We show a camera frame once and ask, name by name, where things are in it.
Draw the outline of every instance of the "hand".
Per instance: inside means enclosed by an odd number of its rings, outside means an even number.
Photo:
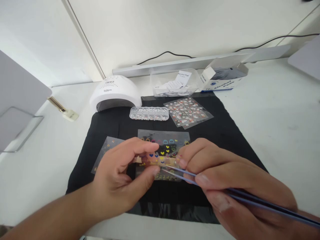
[[[242,188],[264,200],[297,211],[290,189],[252,162],[204,138],[182,147],[178,154],[180,166],[197,174],[195,181],[203,189],[216,217],[236,239],[292,239],[300,235],[295,229],[301,228],[302,223],[239,203],[221,191]],[[306,232],[312,229],[302,225]]]
[[[134,181],[126,175],[136,155],[154,152],[157,143],[131,138],[110,149],[101,159],[95,178],[89,185],[90,210],[100,221],[130,210],[151,187],[159,166],[147,167]]]

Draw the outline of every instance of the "right hand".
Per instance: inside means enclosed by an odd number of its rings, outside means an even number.
[[[293,239],[300,235],[296,230],[301,226],[305,231],[317,230],[285,216],[239,203],[222,192],[226,188],[242,188],[276,205],[298,211],[291,190],[249,160],[204,138],[182,147],[178,154],[180,166],[197,174],[195,181],[203,189],[216,217],[236,239]]]

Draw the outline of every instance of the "white table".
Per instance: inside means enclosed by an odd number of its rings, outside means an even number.
[[[270,174],[288,185],[300,209],[320,216],[320,81],[287,59],[247,64],[249,75],[231,91],[216,92]],[[152,95],[149,77],[132,78],[142,96]],[[45,118],[23,148],[0,155],[0,224],[16,225],[65,194],[93,111],[89,98],[98,83],[52,88],[66,108],[62,118],[46,102]],[[220,225],[122,214],[87,233],[115,239],[232,239]]]

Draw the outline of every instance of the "black cloth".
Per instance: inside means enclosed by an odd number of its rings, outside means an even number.
[[[177,128],[171,118],[163,122],[132,120],[129,118],[130,107],[116,107],[95,113],[78,161],[70,175],[66,193],[73,192],[93,180],[94,174],[91,173],[91,170],[107,136],[126,140],[136,137],[138,129],[187,131],[190,134],[191,142],[200,137],[206,138],[220,148],[244,157],[267,171],[219,98],[212,93],[198,93],[192,97],[206,108],[214,118],[186,130],[182,127]],[[143,100],[142,105],[162,107],[164,103],[172,100],[174,98],[154,99],[150,97],[150,100]],[[135,164],[128,167],[127,174],[132,179],[135,178]],[[155,181],[129,213],[186,221],[218,223],[202,190],[185,181]]]

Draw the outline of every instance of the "power cord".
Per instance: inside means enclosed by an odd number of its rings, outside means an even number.
[[[313,33],[313,34],[301,35],[301,36],[300,36],[300,35],[285,35],[285,36],[280,36],[280,37],[276,37],[276,38],[274,38],[274,39],[271,39],[271,40],[269,40],[268,42],[265,42],[265,43],[261,44],[261,45],[258,46],[258,47],[240,48],[240,49],[238,49],[238,50],[235,51],[235,52],[239,52],[239,51],[241,51],[241,50],[243,50],[243,49],[256,49],[256,48],[262,47],[263,45],[265,45],[265,44],[267,44],[267,43],[269,43],[269,42],[272,42],[273,40],[279,39],[279,38],[284,38],[284,37],[308,37],[308,36],[317,36],[317,35],[319,35],[319,33]],[[147,59],[147,60],[145,60],[145,61],[143,61],[143,62],[141,62],[141,63],[138,63],[137,65],[140,65],[140,64],[142,64],[142,63],[145,63],[145,62],[147,62],[147,61],[149,61],[149,60],[151,60],[151,59],[155,59],[155,58],[157,58],[157,57],[160,57],[161,55],[163,55],[163,54],[165,54],[165,53],[171,53],[172,55],[175,55],[175,56],[195,58],[195,57],[191,57],[191,56],[189,56],[189,55],[175,54],[175,53],[172,53],[172,52],[170,52],[170,51],[166,51],[166,52],[161,53],[160,55],[158,55],[158,56],[156,56],[156,57],[149,58],[149,59]]]
[[[308,37],[308,36],[316,36],[316,35],[319,35],[319,33],[313,33],[313,34],[308,34],[308,35],[285,35],[285,36],[280,36],[280,37],[276,37],[274,39],[271,39],[269,40],[268,42],[265,42],[264,44],[261,44],[260,46],[258,47],[247,47],[247,48],[240,48],[238,49],[237,51],[235,52],[239,52],[240,50],[243,50],[243,49],[256,49],[256,48],[259,48],[259,47],[262,47],[263,45],[269,43],[269,42],[272,42],[273,40],[276,40],[276,39],[279,39],[279,38],[283,38],[283,37]]]
[[[170,52],[170,51],[166,51],[166,52],[161,53],[160,55],[158,55],[158,56],[156,56],[156,57],[154,57],[154,58],[149,58],[149,59],[147,59],[147,60],[145,60],[145,61],[143,61],[143,62],[141,62],[141,63],[138,63],[137,65],[140,65],[140,64],[142,64],[142,63],[145,63],[146,61],[149,61],[149,60],[151,60],[151,59],[155,59],[155,58],[157,58],[157,57],[160,57],[161,55],[163,55],[163,54],[165,54],[165,53],[171,53],[172,55],[175,55],[175,56],[182,56],[182,57],[194,58],[194,57],[191,57],[191,56],[189,56],[189,55],[180,55],[180,54],[172,53],[172,52]]]

